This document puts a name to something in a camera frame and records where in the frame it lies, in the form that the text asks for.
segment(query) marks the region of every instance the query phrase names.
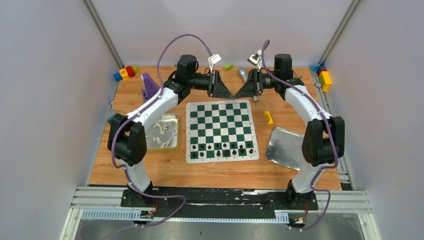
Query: stacked toy blocks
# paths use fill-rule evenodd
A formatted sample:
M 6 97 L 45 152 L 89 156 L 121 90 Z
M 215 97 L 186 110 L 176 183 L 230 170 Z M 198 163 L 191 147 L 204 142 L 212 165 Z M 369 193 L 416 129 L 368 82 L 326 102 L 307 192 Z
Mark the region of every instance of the stacked toy blocks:
M 318 75 L 319 82 L 321 83 L 322 91 L 327 92 L 332 85 L 329 72 L 325 66 L 319 64 L 309 67 L 311 72 L 315 72 Z
M 113 75 L 115 81 L 119 82 L 121 80 L 128 80 L 133 78 L 136 74 L 139 73 L 139 68 L 136 66 L 127 66 L 126 68 L 122 68 L 119 72 Z

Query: wall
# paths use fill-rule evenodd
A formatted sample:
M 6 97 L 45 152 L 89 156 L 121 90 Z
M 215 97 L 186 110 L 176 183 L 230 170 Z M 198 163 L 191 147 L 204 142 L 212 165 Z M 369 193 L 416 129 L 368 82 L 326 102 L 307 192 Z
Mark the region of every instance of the wall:
M 424 2 L 365 0 L 327 61 L 346 156 L 385 240 L 422 239 Z
M 213 53 L 232 62 L 246 59 L 271 43 L 270 63 L 279 53 L 292 54 L 294 65 L 316 64 L 351 0 L 93 0 L 94 6 L 127 65 L 155 65 L 170 40 L 191 33 L 200 36 Z M 174 65 L 193 54 L 207 65 L 208 55 L 196 39 L 181 39 L 162 59 Z
M 0 239 L 59 238 L 116 83 L 84 4 L 0 3 Z

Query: gray wall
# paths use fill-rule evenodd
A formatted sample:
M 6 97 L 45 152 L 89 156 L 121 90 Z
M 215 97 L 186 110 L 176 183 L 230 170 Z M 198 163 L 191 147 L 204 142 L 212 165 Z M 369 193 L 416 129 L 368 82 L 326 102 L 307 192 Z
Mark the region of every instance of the gray wall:
M 319 61 L 351 0 L 93 0 L 122 61 L 155 65 L 174 37 L 200 36 L 219 65 L 248 65 L 246 59 L 266 39 L 266 59 L 290 53 L 295 65 Z M 182 54 L 193 54 L 207 64 L 207 54 L 196 39 L 182 39 L 162 62 L 174 65 Z
M 0 239 L 58 239 L 118 69 L 82 1 L 0 9 Z
M 327 62 L 349 169 L 385 240 L 423 238 L 423 9 L 363 1 Z

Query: purple object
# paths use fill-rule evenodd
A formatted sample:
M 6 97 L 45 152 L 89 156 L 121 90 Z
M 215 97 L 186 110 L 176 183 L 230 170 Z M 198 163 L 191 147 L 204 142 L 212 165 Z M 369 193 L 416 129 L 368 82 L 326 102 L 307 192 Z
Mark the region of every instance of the purple object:
M 144 102 L 147 102 L 159 91 L 159 86 L 156 84 L 155 81 L 153 81 L 153 79 L 147 72 L 141 75 L 141 79 L 144 82 L 144 89 L 142 90 L 143 99 Z

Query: cable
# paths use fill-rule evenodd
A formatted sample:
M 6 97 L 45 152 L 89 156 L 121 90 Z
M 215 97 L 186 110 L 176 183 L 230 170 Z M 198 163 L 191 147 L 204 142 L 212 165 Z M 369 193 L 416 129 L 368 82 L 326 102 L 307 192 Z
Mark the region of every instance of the cable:
M 264 43 L 263 43 L 263 45 L 262 45 L 262 65 L 263 65 L 263 67 L 264 67 L 264 69 L 265 69 L 265 71 L 266 71 L 266 73 L 271 77 L 271 78 L 273 78 L 274 80 L 276 80 L 276 81 L 278 81 L 278 82 L 280 82 L 280 83 L 282 83 L 282 84 L 284 84 L 284 85 L 286 85 L 287 87 L 289 87 L 289 88 L 293 88 L 294 90 L 296 90 L 298 93 L 300 93 L 300 94 L 302 94 L 303 96 L 305 96 L 311 103 L 312 103 L 312 105 L 316 108 L 316 110 L 319 112 L 319 115 L 322 117 L 322 119 L 324 120 L 324 123 L 325 123 L 325 127 L 326 127 L 326 129 L 327 129 L 327 132 L 328 132 L 328 137 L 329 137 L 329 139 L 330 139 L 330 145 L 331 145 L 331 149 L 332 149 L 332 152 L 333 152 L 333 154 L 334 154 L 334 165 L 332 165 L 332 166 L 323 166 L 323 167 L 321 167 L 320 169 L 319 169 L 319 171 L 315 174 L 315 176 L 313 176 L 313 178 L 312 178 L 312 180 L 310 181 L 310 187 L 312 188 L 312 190 L 314 190 L 314 191 L 316 191 L 316 192 L 326 192 L 326 193 L 328 193 L 328 200 L 327 200 L 327 203 L 326 203 L 326 205 L 325 205 L 325 207 L 324 207 L 324 210 L 322 211 L 322 214 L 321 214 L 321 216 L 319 216 L 319 218 L 318 218 L 318 220 L 314 223 L 314 224 L 312 224 L 311 226 L 308 226 L 308 227 L 305 227 L 305 228 L 297 228 L 297 227 L 293 227 L 293 229 L 295 229 L 295 230 L 297 230 L 297 231 L 307 231 L 307 230 L 310 230 L 310 229 L 313 229 L 314 227 L 316 227 L 320 222 L 321 222 L 321 220 L 323 219 L 323 217 L 324 217 L 324 215 L 326 214 L 326 212 L 327 212 L 327 209 L 328 209 L 328 207 L 329 207 L 329 204 L 330 204 L 330 199 L 331 199 L 331 193 L 330 193 L 330 191 L 329 190 L 326 190 L 326 189 L 316 189 L 315 187 L 314 187 L 314 184 L 315 184 L 315 181 L 317 180 L 317 178 L 318 178 L 318 176 L 322 173 L 322 171 L 324 171 L 325 169 L 335 169 L 335 168 L 337 168 L 337 166 L 339 165 L 339 158 L 338 158 L 338 156 L 337 156 L 337 150 L 336 150 L 336 146 L 335 146 L 335 144 L 334 144 L 334 140 L 333 140 L 333 135 L 332 135 L 332 133 L 331 133 L 331 129 L 330 129 L 330 125 L 329 125 L 329 121 L 327 121 L 327 118 L 325 117 L 325 115 L 324 115 L 324 113 L 322 113 L 322 112 L 320 112 L 321 111 L 321 109 L 320 109 L 320 107 L 318 106 L 318 104 L 314 101 L 314 99 L 309 95 L 309 94 L 305 94 L 302 90 L 300 90 L 299 88 L 297 88 L 297 87 L 295 87 L 294 85 L 292 85 L 292 84 L 290 84 L 290 83 L 288 83 L 288 82 L 286 82 L 286 81 L 283 81 L 283 80 L 281 80 L 281 79 L 279 79 L 278 77 L 276 77 L 276 76 L 274 76 L 274 74 L 272 74 L 271 72 L 270 72 L 270 70 L 267 68 L 267 66 L 266 66 L 266 64 L 265 64 L 265 61 L 264 61 L 264 59 L 265 59 L 265 56 L 264 56 L 264 53 L 265 53 L 265 49 L 267 49 L 267 47 L 268 47 L 268 45 L 270 44 L 270 40 L 269 39 L 267 39 Z
M 165 52 L 168 50 L 168 48 L 170 47 L 170 45 L 173 43 L 173 42 L 175 42 L 176 40 L 178 40 L 178 39 L 180 39 L 180 38 L 182 38 L 182 37 L 193 37 L 193 38 L 196 38 L 196 39 L 198 39 L 202 44 L 203 44 L 203 46 L 206 48 L 206 51 L 207 51 L 207 53 L 209 54 L 209 56 L 212 56 L 212 52 L 211 52 L 211 50 L 209 49 L 209 47 L 206 45 L 206 43 L 200 38 L 200 37 L 198 37 L 198 36 L 196 36 L 196 35 L 194 35 L 194 34 L 182 34 L 182 35 L 179 35 L 179 36 L 177 36 L 176 38 L 174 38 L 174 39 L 172 39 L 169 43 L 168 43 L 168 45 L 166 45 L 166 47 L 165 47 L 165 49 L 163 50 L 163 52 L 160 54 L 160 57 L 159 57 L 159 59 L 157 60 L 157 64 L 156 64 L 156 73 L 157 73 L 157 76 L 158 76 L 158 78 L 159 78 L 159 81 L 160 81 L 160 92 L 159 92 L 159 95 L 152 101 L 152 102 L 150 102 L 149 104 L 147 104 L 145 107 L 143 107 L 142 109 L 140 109 L 140 111 L 138 111 L 136 114 L 134 114 L 133 116 L 131 116 L 131 117 L 129 117 L 117 130 L 116 130 L 116 133 L 115 133 L 115 135 L 113 136 L 113 140 L 112 140 L 112 145 L 111 145 L 111 147 L 110 147 L 110 151 L 111 151 L 111 158 L 112 158 L 112 164 L 113 164 L 113 166 L 115 167 L 115 168 L 117 168 L 117 169 L 120 169 L 120 168 L 124 168 L 124 172 L 125 172 L 125 176 L 126 176 L 126 179 L 128 180 L 128 185 L 130 185 L 130 187 L 132 187 L 132 189 L 134 189 L 137 193 L 139 193 L 139 194 L 141 194 L 141 195 L 143 195 L 143 196 L 145 196 L 145 197 L 148 197 L 148 198 L 154 198 L 154 199 L 165 199 L 165 198 L 182 198 L 182 203 L 181 203 L 181 205 L 174 211 L 174 212 L 172 212 L 169 216 L 167 216 L 167 217 L 165 217 L 164 219 L 162 219 L 162 220 L 160 220 L 160 221 L 157 221 L 157 222 L 154 222 L 154 223 L 150 223 L 150 224 L 144 224 L 144 225 L 141 225 L 141 227 L 142 228 L 145 228 L 145 227 L 153 227 L 153 226 L 156 226 L 156 225 L 159 225 L 159 224 L 161 224 L 161 223 L 163 223 L 163 222 L 165 222 L 166 220 L 168 220 L 168 219 L 170 219 L 175 213 L 177 213 L 183 206 L 184 206 L 184 204 L 186 203 L 186 197 L 184 197 L 183 195 L 168 195 L 168 196 L 156 196 L 156 195 L 150 195 L 150 194 L 147 194 L 147 193 L 144 193 L 144 192 L 142 192 L 140 189 L 138 189 L 137 188 L 137 186 L 135 186 L 134 184 L 133 184 L 133 182 L 131 181 L 131 178 L 130 178 L 130 176 L 128 175 L 128 171 L 127 171 L 127 168 L 125 167 L 125 165 L 124 164 L 121 164 L 121 165 L 118 165 L 117 163 L 116 163 L 116 161 L 115 161 L 115 146 L 116 146 L 116 143 L 117 143 L 117 139 L 118 139 L 118 135 L 119 135 L 119 133 L 124 129 L 124 127 L 129 123 L 129 122 L 131 122 L 133 119 L 135 119 L 136 117 L 138 117 L 138 115 L 139 114 L 142 114 L 146 109 L 148 109 L 148 108 L 150 108 L 153 104 L 155 104 L 159 99 L 160 99 L 160 96 L 164 93 L 164 81 L 162 80 L 162 77 L 161 77 L 161 73 L 159 72 L 159 67 L 160 67 L 160 64 L 161 64 L 161 60 L 162 60 L 162 57 L 164 56 L 164 54 L 165 54 Z M 126 229 L 130 229 L 130 228 L 134 228 L 134 227 L 137 227 L 138 226 L 138 224 L 136 224 L 136 225 L 129 225 L 129 226 L 126 226 L 126 227 L 123 227 L 123 228 L 121 228 L 121 229 L 118 229 L 117 231 L 115 231 L 115 232 L 113 232 L 113 233 L 111 233 L 110 235 L 108 235 L 108 236 L 106 236 L 106 237 L 104 237 L 104 238 L 102 238 L 101 240 L 105 240 L 105 239 L 108 239 L 108 238 L 110 238 L 110 237 L 113 237 L 113 236 L 115 236 L 116 234 L 118 234 L 118 233 L 120 233 L 121 231 L 124 231 L 124 230 L 126 230 Z

